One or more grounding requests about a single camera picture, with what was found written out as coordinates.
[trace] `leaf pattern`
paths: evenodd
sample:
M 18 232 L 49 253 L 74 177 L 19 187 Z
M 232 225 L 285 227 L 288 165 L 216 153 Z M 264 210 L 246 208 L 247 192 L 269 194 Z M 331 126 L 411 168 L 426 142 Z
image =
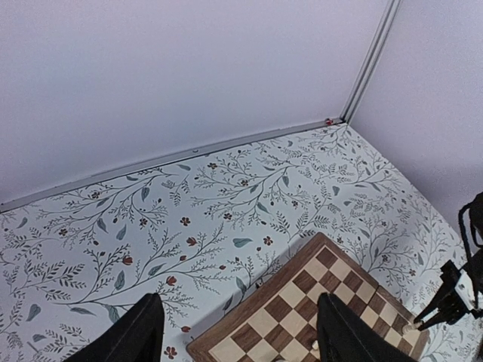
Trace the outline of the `leaf pattern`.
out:
M 352 128 L 323 127 L 0 213 L 2 358 L 65 360 L 158 293 L 165 344 L 190 360 L 183 331 L 216 323 L 319 231 L 414 313 L 439 268 L 464 263 L 458 235 L 398 170 Z M 471 360 L 482 330 L 472 316 L 436 326 L 422 360 Z

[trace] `chessboard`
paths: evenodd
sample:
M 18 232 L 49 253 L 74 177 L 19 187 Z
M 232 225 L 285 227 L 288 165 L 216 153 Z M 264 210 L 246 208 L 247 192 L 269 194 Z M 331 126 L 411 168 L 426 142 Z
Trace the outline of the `chessboard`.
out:
M 315 362 L 317 300 L 324 292 L 339 296 L 388 343 L 419 359 L 428 331 L 404 334 L 414 316 L 322 233 L 187 350 L 196 362 Z

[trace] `red flower print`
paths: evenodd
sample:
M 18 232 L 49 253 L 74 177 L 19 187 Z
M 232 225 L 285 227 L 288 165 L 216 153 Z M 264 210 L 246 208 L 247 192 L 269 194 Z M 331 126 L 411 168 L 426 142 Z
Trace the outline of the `red flower print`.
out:
M 267 236 L 266 238 L 263 238 L 263 243 L 264 243 L 265 245 L 270 246 L 270 245 L 272 245 L 272 244 L 273 244 L 273 240 L 272 240 L 272 238 L 271 238 L 270 236 Z
M 122 263 L 124 265 L 131 265 L 133 263 L 133 258 L 131 258 L 130 256 L 125 256 L 124 258 L 122 258 Z
M 188 224 L 191 223 L 191 221 L 189 221 L 189 217 L 182 217 L 180 222 L 185 226 L 188 226 Z
M 177 280 L 175 277 L 170 276 L 168 279 L 166 279 L 166 284 L 169 285 L 170 287 L 174 286 L 176 284 Z
M 188 243 L 188 245 L 190 247 L 194 247 L 197 244 L 196 239 L 194 239 L 194 238 L 188 238 L 188 240 L 186 240 L 186 242 Z
M 176 348 L 175 347 L 166 347 L 165 354 L 168 356 L 168 358 L 170 360 L 173 360 L 174 359 L 174 356 L 176 356 L 178 354 L 178 352 L 176 352 Z

